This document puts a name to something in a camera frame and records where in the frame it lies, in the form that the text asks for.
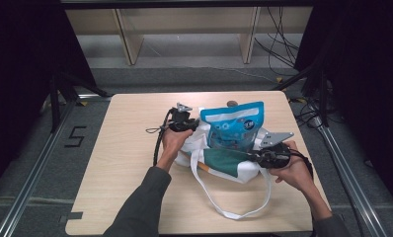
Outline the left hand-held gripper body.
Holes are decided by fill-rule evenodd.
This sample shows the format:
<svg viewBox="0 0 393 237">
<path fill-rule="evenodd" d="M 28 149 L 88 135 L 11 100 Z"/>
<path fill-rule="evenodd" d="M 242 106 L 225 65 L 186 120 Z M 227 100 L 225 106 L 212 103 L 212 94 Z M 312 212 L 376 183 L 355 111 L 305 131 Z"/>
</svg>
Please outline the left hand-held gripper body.
<svg viewBox="0 0 393 237">
<path fill-rule="evenodd" d="M 190 111 L 192 108 L 178 103 L 174 108 L 169 110 L 171 118 L 169 119 L 169 128 L 175 132 L 186 131 L 187 126 L 194 126 L 189 124 Z"/>
</svg>

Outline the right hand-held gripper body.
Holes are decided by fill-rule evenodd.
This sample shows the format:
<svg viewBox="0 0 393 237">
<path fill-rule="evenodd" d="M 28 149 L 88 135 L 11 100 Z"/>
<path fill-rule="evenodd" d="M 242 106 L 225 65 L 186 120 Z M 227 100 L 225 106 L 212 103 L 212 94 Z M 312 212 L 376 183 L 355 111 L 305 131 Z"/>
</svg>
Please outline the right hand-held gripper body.
<svg viewBox="0 0 393 237">
<path fill-rule="evenodd" d="M 293 132 L 267 131 L 260 143 L 260 150 L 266 150 L 263 159 L 266 169 L 280 169 L 285 167 L 290 160 L 290 148 L 283 142 L 294 135 Z"/>
</svg>

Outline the white tote bag coloured blobs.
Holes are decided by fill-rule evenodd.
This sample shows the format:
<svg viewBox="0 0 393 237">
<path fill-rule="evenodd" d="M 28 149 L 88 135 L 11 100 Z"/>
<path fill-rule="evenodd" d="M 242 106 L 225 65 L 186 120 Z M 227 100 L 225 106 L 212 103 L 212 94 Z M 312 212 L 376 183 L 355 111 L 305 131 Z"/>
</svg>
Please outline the white tote bag coloured blobs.
<svg viewBox="0 0 393 237">
<path fill-rule="evenodd" d="M 271 178 L 265 168 L 250 161 L 247 155 L 248 152 L 255 149 L 255 146 L 260 142 L 260 135 L 265 130 L 263 127 L 260 128 L 254 146 L 248 152 L 211 148 L 207 143 L 210 125 L 200 118 L 200 111 L 204 109 L 199 110 L 199 126 L 194 134 L 187 138 L 175 163 L 190 168 L 195 177 L 198 176 L 198 170 L 204 170 L 216 177 L 240 184 L 246 184 L 261 175 L 264 177 L 264 184 L 267 186 L 263 204 L 267 204 L 272 192 Z"/>
</svg>

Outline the blue refill pouch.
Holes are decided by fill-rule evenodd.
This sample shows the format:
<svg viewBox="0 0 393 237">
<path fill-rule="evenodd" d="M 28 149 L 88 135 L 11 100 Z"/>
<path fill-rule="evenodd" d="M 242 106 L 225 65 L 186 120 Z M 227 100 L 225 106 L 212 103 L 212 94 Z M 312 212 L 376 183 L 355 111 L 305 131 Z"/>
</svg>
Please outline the blue refill pouch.
<svg viewBox="0 0 393 237">
<path fill-rule="evenodd" d="M 204 109 L 202 121 L 210 125 L 207 143 L 211 148 L 250 151 L 264 123 L 264 103 L 252 102 L 234 107 Z"/>
</svg>

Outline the person's left hand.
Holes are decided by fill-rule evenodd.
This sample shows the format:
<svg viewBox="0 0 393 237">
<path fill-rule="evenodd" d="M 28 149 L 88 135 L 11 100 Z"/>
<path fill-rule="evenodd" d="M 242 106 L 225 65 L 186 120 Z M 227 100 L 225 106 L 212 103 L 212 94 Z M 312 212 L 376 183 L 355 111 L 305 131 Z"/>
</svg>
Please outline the person's left hand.
<svg viewBox="0 0 393 237">
<path fill-rule="evenodd" d="M 186 139 L 193 134 L 191 129 L 176 132 L 168 128 L 163 135 L 163 152 L 157 166 L 168 172 L 178 156 L 178 152 L 184 145 Z"/>
</svg>

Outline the person's right hand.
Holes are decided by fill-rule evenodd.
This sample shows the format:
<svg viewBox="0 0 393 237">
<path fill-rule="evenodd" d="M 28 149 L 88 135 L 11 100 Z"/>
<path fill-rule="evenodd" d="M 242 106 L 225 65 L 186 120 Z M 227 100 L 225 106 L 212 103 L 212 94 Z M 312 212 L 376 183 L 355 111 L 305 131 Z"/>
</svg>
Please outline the person's right hand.
<svg viewBox="0 0 393 237">
<path fill-rule="evenodd" d="M 269 169 L 269 173 L 276 176 L 275 181 L 280 183 L 285 181 L 292 187 L 306 194 L 313 186 L 314 182 L 304 160 L 297 156 L 298 152 L 296 143 L 293 140 L 285 142 L 289 146 L 293 155 L 290 156 L 289 163 L 280 169 Z"/>
</svg>

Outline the black metal stand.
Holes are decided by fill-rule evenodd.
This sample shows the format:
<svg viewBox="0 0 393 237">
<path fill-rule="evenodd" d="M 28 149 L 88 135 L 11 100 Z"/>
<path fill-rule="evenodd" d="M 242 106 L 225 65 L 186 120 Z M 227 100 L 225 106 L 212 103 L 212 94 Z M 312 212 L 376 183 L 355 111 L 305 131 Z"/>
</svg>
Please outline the black metal stand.
<svg viewBox="0 0 393 237">
<path fill-rule="evenodd" d="M 52 127 L 51 131 L 57 131 L 61 124 L 61 115 L 59 109 L 59 98 L 61 94 L 66 102 L 77 102 L 80 99 L 79 94 L 75 90 L 75 86 L 80 86 L 97 94 L 103 98 L 109 98 L 112 94 L 98 88 L 96 85 L 92 85 L 85 80 L 82 80 L 72 74 L 64 71 L 58 71 L 49 80 L 49 96 L 51 102 L 51 114 L 52 114 Z"/>
<path fill-rule="evenodd" d="M 301 90 L 302 95 L 306 97 L 311 97 L 315 92 L 318 93 L 318 115 L 322 125 L 328 127 L 329 124 L 327 116 L 327 74 L 321 62 L 313 62 L 311 65 L 307 66 L 296 75 L 290 77 L 283 83 L 273 87 L 273 91 L 281 91 L 302 78 L 306 79 L 304 86 Z"/>
</svg>

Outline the light wooden shelf unit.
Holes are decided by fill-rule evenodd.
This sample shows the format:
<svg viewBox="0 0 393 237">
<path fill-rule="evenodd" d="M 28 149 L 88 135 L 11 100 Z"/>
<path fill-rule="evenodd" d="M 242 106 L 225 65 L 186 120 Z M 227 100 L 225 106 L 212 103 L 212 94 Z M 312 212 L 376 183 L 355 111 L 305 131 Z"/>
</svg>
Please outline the light wooden shelf unit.
<svg viewBox="0 0 393 237">
<path fill-rule="evenodd" d="M 219 7 L 68 10 L 77 35 L 117 35 L 128 65 L 137 61 L 146 35 L 236 34 L 242 60 L 251 61 L 257 34 L 283 25 L 286 34 L 305 32 L 310 7 Z"/>
</svg>

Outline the dark curtain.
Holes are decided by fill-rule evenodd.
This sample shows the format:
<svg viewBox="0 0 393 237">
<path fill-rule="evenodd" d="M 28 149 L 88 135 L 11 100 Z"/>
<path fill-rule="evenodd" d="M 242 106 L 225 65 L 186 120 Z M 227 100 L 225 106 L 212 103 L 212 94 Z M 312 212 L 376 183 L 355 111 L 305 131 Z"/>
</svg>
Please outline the dark curtain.
<svg viewBox="0 0 393 237">
<path fill-rule="evenodd" d="M 393 0 L 314 0 L 298 70 L 326 39 L 328 78 L 345 120 L 393 197 Z"/>
<path fill-rule="evenodd" d="M 61 72 L 96 84 L 60 0 L 0 0 L 0 179 Z"/>
</svg>

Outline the dark tape strip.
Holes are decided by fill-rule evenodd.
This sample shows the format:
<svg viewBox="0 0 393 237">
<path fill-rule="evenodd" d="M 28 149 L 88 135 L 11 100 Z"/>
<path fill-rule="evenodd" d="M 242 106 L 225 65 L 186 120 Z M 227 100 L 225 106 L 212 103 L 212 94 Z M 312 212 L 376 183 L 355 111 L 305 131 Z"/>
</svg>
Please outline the dark tape strip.
<svg viewBox="0 0 393 237">
<path fill-rule="evenodd" d="M 82 211 L 76 211 L 76 212 L 70 212 L 68 214 L 65 215 L 61 215 L 59 217 L 58 222 L 59 223 L 67 223 L 69 220 L 78 220 L 81 219 L 83 216 L 83 212 Z"/>
</svg>

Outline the aluminium floor rail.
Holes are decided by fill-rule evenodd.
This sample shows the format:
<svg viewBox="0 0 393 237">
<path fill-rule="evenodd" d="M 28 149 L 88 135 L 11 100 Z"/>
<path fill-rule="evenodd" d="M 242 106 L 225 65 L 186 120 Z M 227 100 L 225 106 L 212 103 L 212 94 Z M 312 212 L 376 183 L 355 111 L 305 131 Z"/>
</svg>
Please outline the aluminium floor rail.
<svg viewBox="0 0 393 237">
<path fill-rule="evenodd" d="M 19 191 L 18 195 L 12 201 L 12 205 L 5 215 L 2 223 L 0 224 L 0 237 L 12 237 L 14 230 L 16 229 L 22 214 L 24 213 L 26 206 L 29 203 L 29 199 L 35 190 L 39 178 L 43 173 L 43 170 L 55 148 L 55 144 L 59 139 L 62 130 L 66 127 L 66 122 L 70 114 L 76 105 L 81 102 L 109 102 L 111 96 L 99 96 L 96 94 L 82 94 L 79 99 L 74 101 L 66 101 L 66 106 L 62 110 L 62 114 L 57 117 L 57 124 L 52 127 L 51 133 L 48 136 L 44 147 L 42 148 L 40 155 L 30 171 L 28 177 L 24 181 L 24 184 Z"/>
<path fill-rule="evenodd" d="M 354 212 L 359 232 L 364 234 L 361 226 L 364 223 L 371 237 L 388 237 L 377 212 L 360 186 L 330 128 L 325 125 L 320 117 L 316 117 L 313 120 L 315 127 L 330 150 L 335 169 L 341 179 Z"/>
</svg>

